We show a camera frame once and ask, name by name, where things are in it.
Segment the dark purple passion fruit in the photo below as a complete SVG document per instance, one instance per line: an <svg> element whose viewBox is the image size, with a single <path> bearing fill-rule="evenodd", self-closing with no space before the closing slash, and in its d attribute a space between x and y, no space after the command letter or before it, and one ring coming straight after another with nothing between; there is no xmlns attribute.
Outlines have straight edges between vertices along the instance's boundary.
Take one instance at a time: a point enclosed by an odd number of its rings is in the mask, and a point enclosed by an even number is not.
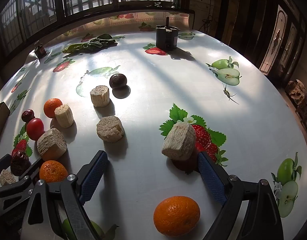
<svg viewBox="0 0 307 240"><path fill-rule="evenodd" d="M127 85L127 78L124 74L114 74L109 79L109 85L112 89L118 89Z"/></svg>

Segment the carved wooden root ornament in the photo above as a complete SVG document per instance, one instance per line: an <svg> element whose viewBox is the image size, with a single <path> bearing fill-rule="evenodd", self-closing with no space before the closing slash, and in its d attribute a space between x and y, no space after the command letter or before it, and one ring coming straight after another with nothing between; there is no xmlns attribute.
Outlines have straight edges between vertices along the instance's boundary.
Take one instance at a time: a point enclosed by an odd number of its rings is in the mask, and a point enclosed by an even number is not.
<svg viewBox="0 0 307 240"><path fill-rule="evenodd" d="M303 101L307 102L307 90L303 82L299 79L289 81L286 85L285 92L295 108Z"/></svg>

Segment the dark ink bottle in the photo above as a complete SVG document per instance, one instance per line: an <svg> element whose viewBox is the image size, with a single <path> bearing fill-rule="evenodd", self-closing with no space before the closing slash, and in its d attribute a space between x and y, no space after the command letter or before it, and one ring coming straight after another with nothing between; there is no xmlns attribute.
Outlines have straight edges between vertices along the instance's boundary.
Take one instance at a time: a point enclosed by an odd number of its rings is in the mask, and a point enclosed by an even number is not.
<svg viewBox="0 0 307 240"><path fill-rule="evenodd" d="M43 57L45 57L45 55L47 55L45 48L41 44L39 44L35 48L34 53L35 53L35 55L37 56L38 59L42 59Z"/></svg>

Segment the red cherry tomato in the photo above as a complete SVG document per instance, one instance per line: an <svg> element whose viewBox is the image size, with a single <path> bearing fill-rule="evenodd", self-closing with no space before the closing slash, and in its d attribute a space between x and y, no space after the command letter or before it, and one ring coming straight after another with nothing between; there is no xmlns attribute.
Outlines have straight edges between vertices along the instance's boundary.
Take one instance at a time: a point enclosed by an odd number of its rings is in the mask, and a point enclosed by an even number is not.
<svg viewBox="0 0 307 240"><path fill-rule="evenodd" d="M31 140L37 141L44 132L44 124L40 118L33 118L28 122L26 133Z"/></svg>

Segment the large wrinkled red jujube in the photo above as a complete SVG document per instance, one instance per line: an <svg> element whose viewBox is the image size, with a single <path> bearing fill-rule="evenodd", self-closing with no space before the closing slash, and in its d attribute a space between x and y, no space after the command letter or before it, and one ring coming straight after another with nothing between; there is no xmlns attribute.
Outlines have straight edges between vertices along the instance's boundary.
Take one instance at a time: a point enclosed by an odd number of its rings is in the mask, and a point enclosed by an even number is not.
<svg viewBox="0 0 307 240"><path fill-rule="evenodd" d="M10 170L13 175L21 176L30 166L29 157L24 151L17 151L12 155Z"/></svg>

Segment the large sugarcane chunk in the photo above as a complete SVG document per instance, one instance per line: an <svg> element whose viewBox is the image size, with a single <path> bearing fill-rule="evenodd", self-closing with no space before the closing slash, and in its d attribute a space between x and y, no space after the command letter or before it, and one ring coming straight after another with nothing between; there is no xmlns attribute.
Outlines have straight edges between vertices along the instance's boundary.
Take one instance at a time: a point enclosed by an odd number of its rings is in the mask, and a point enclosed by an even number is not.
<svg viewBox="0 0 307 240"><path fill-rule="evenodd" d="M44 161L57 160L67 150L63 134L56 128L44 132L37 140L37 151Z"/></svg>

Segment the small dark red jujube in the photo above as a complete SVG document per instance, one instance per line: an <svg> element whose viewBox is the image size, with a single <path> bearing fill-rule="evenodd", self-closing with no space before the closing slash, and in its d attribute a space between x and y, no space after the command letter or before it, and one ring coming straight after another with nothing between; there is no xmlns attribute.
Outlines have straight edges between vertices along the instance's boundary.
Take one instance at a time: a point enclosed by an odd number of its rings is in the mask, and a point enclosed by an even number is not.
<svg viewBox="0 0 307 240"><path fill-rule="evenodd" d="M21 116L22 121L25 123L29 123L34 118L35 118L35 114L32 109L25 110Z"/></svg>

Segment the fruit print tablecloth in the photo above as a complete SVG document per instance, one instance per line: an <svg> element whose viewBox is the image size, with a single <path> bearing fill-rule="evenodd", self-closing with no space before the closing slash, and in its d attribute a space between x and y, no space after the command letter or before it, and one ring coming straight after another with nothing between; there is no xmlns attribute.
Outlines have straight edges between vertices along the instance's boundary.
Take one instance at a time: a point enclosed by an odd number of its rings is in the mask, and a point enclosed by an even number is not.
<svg viewBox="0 0 307 240"><path fill-rule="evenodd" d="M307 143L281 93L247 59L222 42L182 27L184 38L172 54L148 54L154 31L141 31L139 23L85 25L69 35L53 34L42 42L47 55L30 60L27 50L15 60L16 73L0 90L0 102L10 109L0 137L0 158L13 149L23 122L32 109L45 129L55 120L43 112L44 103L58 98L73 112L74 124L62 130L68 151L61 162L76 173L98 150L108 154L110 165L85 209L103 229L117 224L117 239L163 239L153 223L157 204L172 196L188 196L199 205L198 226L187 239L201 239L221 206L215 202L196 172L175 168L161 149L160 125L178 106L188 118L202 117L207 128L225 135L221 146L225 170L242 180L273 181L281 163L297 159L302 174L296 179L296 199L283 207L285 239L293 239L307 221ZM64 54L70 44L111 35L116 46L94 53ZM109 79L124 74L127 85L112 89ZM110 102L94 107L90 91L109 88ZM116 116L124 128L117 142L96 133L97 123Z"/></svg>

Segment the small orange tangerine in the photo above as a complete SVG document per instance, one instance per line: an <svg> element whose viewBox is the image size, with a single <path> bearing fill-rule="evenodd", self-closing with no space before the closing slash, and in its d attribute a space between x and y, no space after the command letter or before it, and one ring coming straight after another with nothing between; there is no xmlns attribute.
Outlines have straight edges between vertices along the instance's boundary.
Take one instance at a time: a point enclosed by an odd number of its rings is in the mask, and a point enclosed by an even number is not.
<svg viewBox="0 0 307 240"><path fill-rule="evenodd" d="M62 101L58 98L51 98L48 99L43 107L43 111L45 113L45 115L48 118L54 118L55 117L55 109L57 107L60 107L61 105L63 105Z"/></svg>

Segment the sugarcane chunk beside tangerine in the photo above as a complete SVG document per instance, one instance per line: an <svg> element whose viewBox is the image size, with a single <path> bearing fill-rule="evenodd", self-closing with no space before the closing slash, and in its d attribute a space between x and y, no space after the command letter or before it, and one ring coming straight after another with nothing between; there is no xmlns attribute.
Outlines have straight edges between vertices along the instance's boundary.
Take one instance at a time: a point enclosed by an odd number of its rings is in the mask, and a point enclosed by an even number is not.
<svg viewBox="0 0 307 240"><path fill-rule="evenodd" d="M74 123L73 113L68 104L57 107L54 114L58 124L63 128L69 128Z"/></svg>

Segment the black plant pot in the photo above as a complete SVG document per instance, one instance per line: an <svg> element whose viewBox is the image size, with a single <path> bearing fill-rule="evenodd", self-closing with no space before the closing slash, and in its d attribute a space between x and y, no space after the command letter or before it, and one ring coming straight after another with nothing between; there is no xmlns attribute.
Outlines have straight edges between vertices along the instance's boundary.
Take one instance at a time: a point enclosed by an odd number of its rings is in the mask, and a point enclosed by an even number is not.
<svg viewBox="0 0 307 240"><path fill-rule="evenodd" d="M156 47L163 51L176 49L179 31L178 27L170 25L167 17L165 25L156 26Z"/></svg>

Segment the green leafy vegetable bunch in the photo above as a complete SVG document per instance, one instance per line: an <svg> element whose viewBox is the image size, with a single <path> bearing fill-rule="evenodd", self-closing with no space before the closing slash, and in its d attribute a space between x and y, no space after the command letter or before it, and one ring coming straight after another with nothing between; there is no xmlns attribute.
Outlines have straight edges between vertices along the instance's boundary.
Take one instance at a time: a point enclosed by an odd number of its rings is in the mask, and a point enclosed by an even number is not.
<svg viewBox="0 0 307 240"><path fill-rule="evenodd" d="M87 42L70 44L62 50L64 54L94 53L109 47L116 46L118 43L109 34L101 34Z"/></svg>

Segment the large orange tangerine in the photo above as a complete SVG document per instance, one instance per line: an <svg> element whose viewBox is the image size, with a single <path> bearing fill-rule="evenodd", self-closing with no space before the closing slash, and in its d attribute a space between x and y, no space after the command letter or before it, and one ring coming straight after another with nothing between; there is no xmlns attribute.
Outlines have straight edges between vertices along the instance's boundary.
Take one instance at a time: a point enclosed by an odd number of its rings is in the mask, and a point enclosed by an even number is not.
<svg viewBox="0 0 307 240"><path fill-rule="evenodd" d="M173 196L160 202L153 212L158 232L168 237L180 237L192 231L200 219L200 207L186 196Z"/></svg>

